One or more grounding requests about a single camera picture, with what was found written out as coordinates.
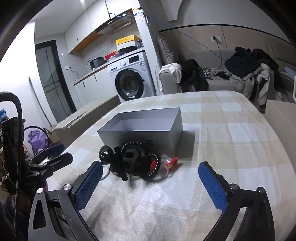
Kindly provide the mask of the red clear hair clip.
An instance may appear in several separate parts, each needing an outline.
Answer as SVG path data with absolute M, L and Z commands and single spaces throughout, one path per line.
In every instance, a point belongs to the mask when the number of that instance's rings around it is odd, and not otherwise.
M 171 158 L 166 154 L 161 155 L 161 166 L 159 169 L 159 175 L 166 177 L 170 173 L 171 169 L 174 168 L 178 163 L 178 157 Z

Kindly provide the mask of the purple bag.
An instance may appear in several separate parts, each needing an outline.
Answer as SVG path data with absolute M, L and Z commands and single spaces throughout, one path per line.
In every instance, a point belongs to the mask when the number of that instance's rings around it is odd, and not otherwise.
M 40 149 L 48 148 L 48 138 L 47 135 L 40 130 L 32 130 L 28 134 L 28 143 L 32 147 L 33 153 L 37 153 Z

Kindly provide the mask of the beige cardboard box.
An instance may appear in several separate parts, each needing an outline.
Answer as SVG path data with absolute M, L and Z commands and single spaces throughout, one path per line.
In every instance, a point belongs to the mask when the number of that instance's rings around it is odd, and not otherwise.
M 104 97 L 86 104 L 53 128 L 53 133 L 65 148 L 112 109 L 120 105 L 117 95 Z

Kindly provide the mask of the dark glass door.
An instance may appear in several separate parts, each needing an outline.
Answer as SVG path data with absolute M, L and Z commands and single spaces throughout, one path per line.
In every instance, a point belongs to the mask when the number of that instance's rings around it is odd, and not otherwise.
M 59 123 L 77 109 L 62 71 L 56 41 L 36 44 L 35 53 L 44 94 L 55 120 Z

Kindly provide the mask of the black cooking pot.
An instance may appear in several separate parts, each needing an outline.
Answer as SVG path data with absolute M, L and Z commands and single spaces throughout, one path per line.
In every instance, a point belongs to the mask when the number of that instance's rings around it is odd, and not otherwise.
M 105 63 L 106 63 L 106 61 L 105 61 L 105 59 L 103 57 L 97 57 L 97 58 L 95 58 L 93 60 L 89 60 L 87 62 L 87 64 L 90 66 L 90 68 L 92 70 L 95 69 L 95 68 L 100 67 L 101 65 L 103 65 Z

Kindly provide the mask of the white washing machine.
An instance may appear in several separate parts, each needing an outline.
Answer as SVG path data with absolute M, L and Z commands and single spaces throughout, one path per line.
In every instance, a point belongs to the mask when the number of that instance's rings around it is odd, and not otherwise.
M 109 64 L 107 69 L 121 103 L 156 94 L 144 51 L 121 58 Z

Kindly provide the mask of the grey open box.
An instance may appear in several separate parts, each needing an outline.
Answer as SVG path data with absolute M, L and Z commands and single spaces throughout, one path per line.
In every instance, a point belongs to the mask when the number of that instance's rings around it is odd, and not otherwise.
M 158 108 L 116 114 L 98 131 L 111 148 L 139 142 L 151 152 L 177 156 L 183 123 L 180 108 Z

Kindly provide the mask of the yellow cardboard box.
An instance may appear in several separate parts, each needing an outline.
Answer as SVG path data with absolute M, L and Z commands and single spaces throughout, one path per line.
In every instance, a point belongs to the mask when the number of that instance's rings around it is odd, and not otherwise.
M 115 44 L 120 45 L 120 44 L 127 43 L 127 42 L 130 42 L 130 41 L 136 41 L 137 42 L 137 41 L 140 41 L 140 40 L 141 40 L 141 38 L 138 37 L 137 35 L 129 35 L 129 36 L 117 39 L 115 41 Z

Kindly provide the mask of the grey striped cushion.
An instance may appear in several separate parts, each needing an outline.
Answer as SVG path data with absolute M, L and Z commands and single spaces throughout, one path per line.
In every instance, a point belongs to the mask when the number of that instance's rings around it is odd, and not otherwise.
M 178 52 L 166 38 L 158 36 L 158 48 L 164 65 L 178 63 Z

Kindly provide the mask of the range hood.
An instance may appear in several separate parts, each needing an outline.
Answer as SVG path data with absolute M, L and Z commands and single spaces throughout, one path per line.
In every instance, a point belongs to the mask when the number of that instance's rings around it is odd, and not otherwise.
M 111 35 L 118 32 L 123 28 L 135 23 L 135 18 L 131 9 L 125 11 L 110 20 L 107 20 L 101 26 L 99 26 L 95 32 L 100 35 Z

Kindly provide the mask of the dark clothes pile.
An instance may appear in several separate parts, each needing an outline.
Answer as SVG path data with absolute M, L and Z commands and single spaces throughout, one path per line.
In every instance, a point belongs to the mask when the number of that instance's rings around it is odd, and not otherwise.
M 262 49 L 236 47 L 224 66 L 232 89 L 243 94 L 260 112 L 265 112 L 268 100 L 281 99 L 280 67 Z

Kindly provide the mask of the black jacket on sofa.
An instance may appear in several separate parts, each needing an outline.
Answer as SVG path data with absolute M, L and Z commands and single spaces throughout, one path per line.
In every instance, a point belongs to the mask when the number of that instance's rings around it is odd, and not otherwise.
M 195 91 L 207 91 L 209 89 L 208 81 L 202 77 L 202 70 L 194 59 L 189 59 L 181 64 L 182 76 L 179 86 L 181 92 L 189 92 L 189 86 L 192 85 Z

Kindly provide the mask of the grey sofa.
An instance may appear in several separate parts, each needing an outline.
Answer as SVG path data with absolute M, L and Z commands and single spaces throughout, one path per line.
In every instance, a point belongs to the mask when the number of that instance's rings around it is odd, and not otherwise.
M 276 63 L 279 65 L 281 89 L 287 98 L 291 98 L 294 79 L 285 72 L 285 68 L 288 67 L 295 71 L 295 52 L 290 50 L 285 52 L 271 48 L 267 51 L 267 54 L 269 54 L 269 56 L 273 58 L 274 61 L 276 61 Z M 209 84 L 208 89 L 210 91 L 233 90 L 229 80 L 214 76 L 215 72 L 224 70 L 224 67 L 220 66 L 221 61 L 218 60 L 218 58 L 206 52 L 198 53 L 198 57 L 197 63 L 203 67 L 206 72 L 206 77 Z M 163 94 L 174 94 L 181 92 L 181 89 L 177 82 L 175 82 L 173 79 L 170 70 L 163 70 L 160 72 L 159 88 Z

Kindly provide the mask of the wall power socket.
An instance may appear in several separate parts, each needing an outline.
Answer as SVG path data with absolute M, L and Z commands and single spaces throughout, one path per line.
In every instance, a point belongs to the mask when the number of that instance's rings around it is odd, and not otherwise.
M 217 43 L 222 43 L 223 42 L 222 37 L 220 37 L 220 36 L 211 36 L 211 41 L 212 42 L 217 42 Z

